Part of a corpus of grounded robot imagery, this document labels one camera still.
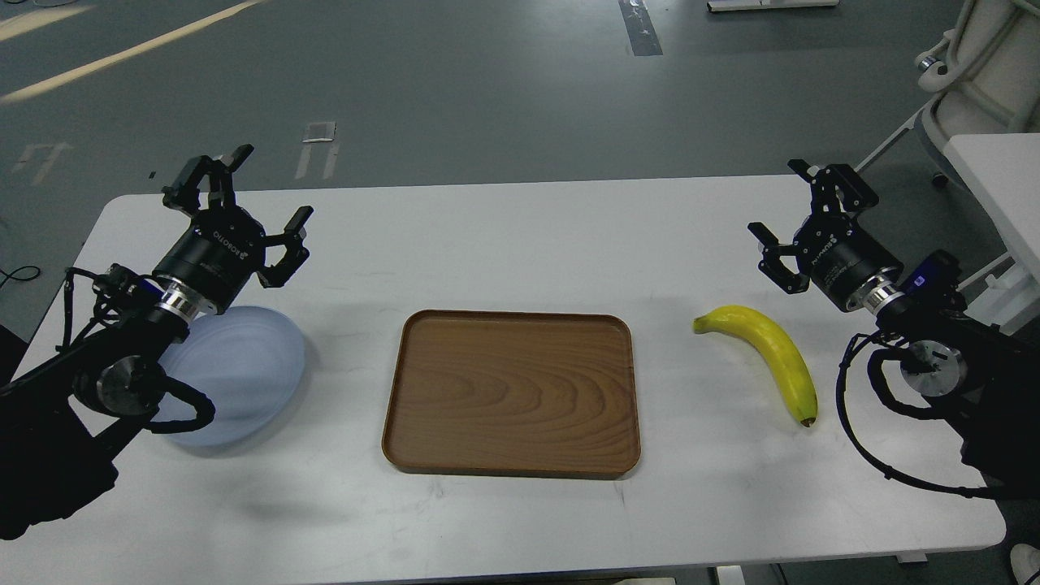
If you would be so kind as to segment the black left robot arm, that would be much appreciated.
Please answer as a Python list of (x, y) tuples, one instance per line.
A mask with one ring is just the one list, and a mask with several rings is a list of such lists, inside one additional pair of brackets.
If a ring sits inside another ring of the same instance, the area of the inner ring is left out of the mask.
[(115, 457), (141, 431), (177, 434), (215, 419), (212, 400), (172, 378), (161, 356), (189, 337), (199, 314), (223, 314), (250, 277), (282, 288), (310, 256), (311, 206), (270, 236), (237, 204), (233, 177), (252, 152), (244, 144), (229, 162), (193, 157), (162, 190), (164, 207), (189, 226), (151, 273), (67, 269), (62, 342), (2, 389), (4, 540), (111, 490)]

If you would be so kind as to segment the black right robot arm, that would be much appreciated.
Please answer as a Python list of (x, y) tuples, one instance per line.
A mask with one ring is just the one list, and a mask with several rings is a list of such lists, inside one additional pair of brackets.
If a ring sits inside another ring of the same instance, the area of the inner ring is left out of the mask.
[[(846, 314), (867, 310), (877, 327), (848, 341), (838, 366), (837, 414), (848, 440), (887, 480), (910, 488), (995, 501), (1036, 499), (1038, 470), (1016, 457), (1038, 444), (1028, 437), (1028, 418), (1038, 413), (1038, 349), (966, 314), (957, 288), (959, 263), (943, 249), (900, 278), (903, 264), (858, 223), (879, 197), (853, 167), (797, 158), (787, 166), (809, 185), (810, 214), (790, 244), (780, 243), (764, 223), (750, 223), (762, 255), (759, 271), (788, 295), (816, 286)], [(961, 437), (962, 462), (994, 486), (922, 480), (889, 466), (858, 440), (847, 414), (847, 373), (869, 344), (866, 371), (879, 401), (907, 418), (948, 423)]]

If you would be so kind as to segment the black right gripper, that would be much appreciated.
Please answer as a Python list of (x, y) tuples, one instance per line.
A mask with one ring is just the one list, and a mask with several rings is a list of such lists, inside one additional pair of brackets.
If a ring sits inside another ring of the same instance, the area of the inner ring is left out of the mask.
[[(795, 244), (781, 245), (764, 223), (747, 224), (760, 245), (758, 270), (787, 295), (806, 292), (811, 281), (842, 312), (858, 310), (860, 289), (870, 278), (895, 281), (905, 269), (858, 221), (879, 204), (879, 196), (850, 164), (790, 159), (787, 166), (809, 184), (810, 214)], [(785, 266), (783, 257), (796, 257), (799, 271)]]

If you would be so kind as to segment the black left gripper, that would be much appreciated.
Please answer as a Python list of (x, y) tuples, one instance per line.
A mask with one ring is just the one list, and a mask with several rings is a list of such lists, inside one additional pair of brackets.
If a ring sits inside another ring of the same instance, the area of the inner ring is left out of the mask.
[[(234, 210), (238, 205), (233, 176), (254, 151), (253, 145), (238, 145), (229, 162), (204, 154), (193, 157), (172, 185), (162, 188), (163, 206), (192, 218), (192, 222), (153, 275), (192, 289), (216, 314), (227, 310), (255, 271), (264, 288), (282, 288), (310, 256), (304, 240), (312, 206), (298, 207), (282, 233), (267, 237), (249, 212)], [(272, 247), (283, 247), (283, 257), (262, 266), (264, 248)]]

